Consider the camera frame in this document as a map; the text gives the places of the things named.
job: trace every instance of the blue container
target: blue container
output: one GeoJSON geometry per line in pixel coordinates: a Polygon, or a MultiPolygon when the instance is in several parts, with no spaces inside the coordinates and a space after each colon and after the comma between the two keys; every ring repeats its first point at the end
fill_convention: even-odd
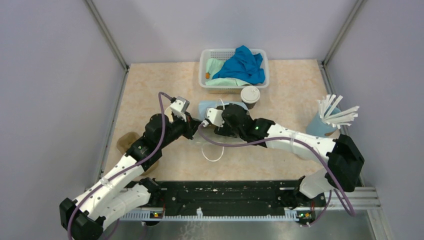
{"type": "MultiPolygon", "coordinates": [[[[340,112],[341,112],[340,109],[336,107],[334,108],[330,116],[334,114],[338,114],[340,112]]],[[[332,127],[330,124],[323,122],[318,112],[315,114],[312,121],[306,127],[307,134],[321,137],[321,138],[328,138],[328,136],[333,134],[334,131],[336,130],[337,130],[337,127],[332,127]]]]}

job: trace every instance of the laundry basket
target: laundry basket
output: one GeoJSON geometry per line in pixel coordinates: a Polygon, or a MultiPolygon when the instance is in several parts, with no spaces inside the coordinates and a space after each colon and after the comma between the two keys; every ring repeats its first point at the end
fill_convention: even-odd
{"type": "MultiPolygon", "coordinates": [[[[262,64],[260,68],[263,69],[265,73],[265,81],[254,85],[259,90],[268,87],[270,84],[270,68],[268,66],[267,54],[262,49],[250,49],[252,54],[261,54],[262,55],[262,64]]],[[[206,63],[208,59],[214,58],[218,60],[226,61],[231,58],[236,53],[235,48],[218,48],[218,49],[205,49],[201,52],[200,64],[199,64],[199,84],[202,88],[206,89],[210,94],[240,94],[242,89],[246,86],[208,86],[206,81],[212,79],[206,79],[206,63]]]]}

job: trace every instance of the blue cloth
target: blue cloth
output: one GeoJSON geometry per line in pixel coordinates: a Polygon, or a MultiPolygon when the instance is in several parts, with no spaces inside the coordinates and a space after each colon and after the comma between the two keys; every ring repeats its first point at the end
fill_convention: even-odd
{"type": "Polygon", "coordinates": [[[221,70],[213,75],[212,79],[235,78],[250,84],[262,84],[265,73],[261,67],[262,55],[253,55],[244,45],[235,49],[235,54],[225,61],[221,70]]]}

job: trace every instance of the white wall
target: white wall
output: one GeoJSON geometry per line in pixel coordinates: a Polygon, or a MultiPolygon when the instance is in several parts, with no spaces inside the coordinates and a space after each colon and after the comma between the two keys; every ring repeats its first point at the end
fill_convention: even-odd
{"type": "Polygon", "coordinates": [[[82,0],[0,3],[0,239],[65,239],[92,183],[123,70],[82,0]]]}
{"type": "Polygon", "coordinates": [[[324,59],[356,0],[94,0],[128,63],[198,61],[246,45],[324,59]]]}
{"type": "Polygon", "coordinates": [[[423,239],[424,1],[371,0],[329,66],[396,239],[423,239]]]}

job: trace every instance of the beige countertop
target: beige countertop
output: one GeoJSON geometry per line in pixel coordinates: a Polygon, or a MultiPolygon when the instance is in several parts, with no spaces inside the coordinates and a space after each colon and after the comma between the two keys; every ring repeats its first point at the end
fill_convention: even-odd
{"type": "MultiPolygon", "coordinates": [[[[193,117],[197,117],[202,100],[240,101],[238,94],[208,94],[199,86],[198,72],[198,62],[131,65],[105,173],[121,158],[116,147],[118,139],[128,132],[141,136],[149,118],[160,113],[158,92],[189,100],[187,111],[193,117]]],[[[253,119],[270,119],[286,128],[305,132],[317,112],[316,100],[327,94],[317,61],[270,60],[269,74],[269,86],[261,90],[260,100],[250,115],[253,119]]],[[[165,108],[169,106],[165,98],[163,102],[165,108]]],[[[312,160],[260,146],[227,147],[221,160],[209,162],[203,157],[201,146],[180,137],[162,150],[158,167],[148,176],[163,181],[283,180],[298,179],[322,168],[312,160]]],[[[204,150],[210,159],[216,159],[221,153],[221,147],[215,145],[206,144],[204,150]]]]}

